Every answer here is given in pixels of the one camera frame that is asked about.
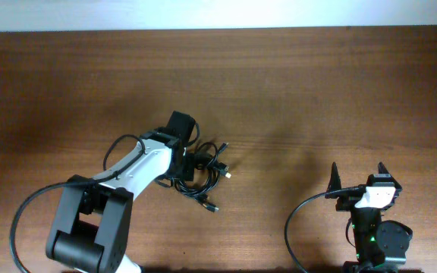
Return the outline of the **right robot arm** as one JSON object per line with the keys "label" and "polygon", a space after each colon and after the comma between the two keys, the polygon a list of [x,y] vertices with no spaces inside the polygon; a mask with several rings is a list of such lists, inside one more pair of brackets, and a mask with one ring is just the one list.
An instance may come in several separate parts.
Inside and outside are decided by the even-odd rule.
{"label": "right robot arm", "polygon": [[337,165],[332,164],[326,197],[336,200],[338,212],[351,214],[346,229],[354,233],[349,243],[357,257],[342,265],[343,272],[397,272],[406,263],[412,229],[398,221],[382,220],[382,213],[395,204],[401,191],[402,186],[381,162],[365,184],[350,189],[341,186]]}

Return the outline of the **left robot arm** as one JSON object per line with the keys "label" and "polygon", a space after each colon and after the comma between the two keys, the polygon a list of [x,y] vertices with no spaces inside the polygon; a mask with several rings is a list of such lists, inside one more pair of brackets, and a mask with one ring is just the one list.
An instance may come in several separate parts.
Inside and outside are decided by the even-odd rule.
{"label": "left robot arm", "polygon": [[140,272],[126,254],[134,200],[154,180],[183,168],[198,129],[174,111],[165,127],[146,132],[123,159],[91,178],[74,175],[63,189],[46,256],[80,272]]}

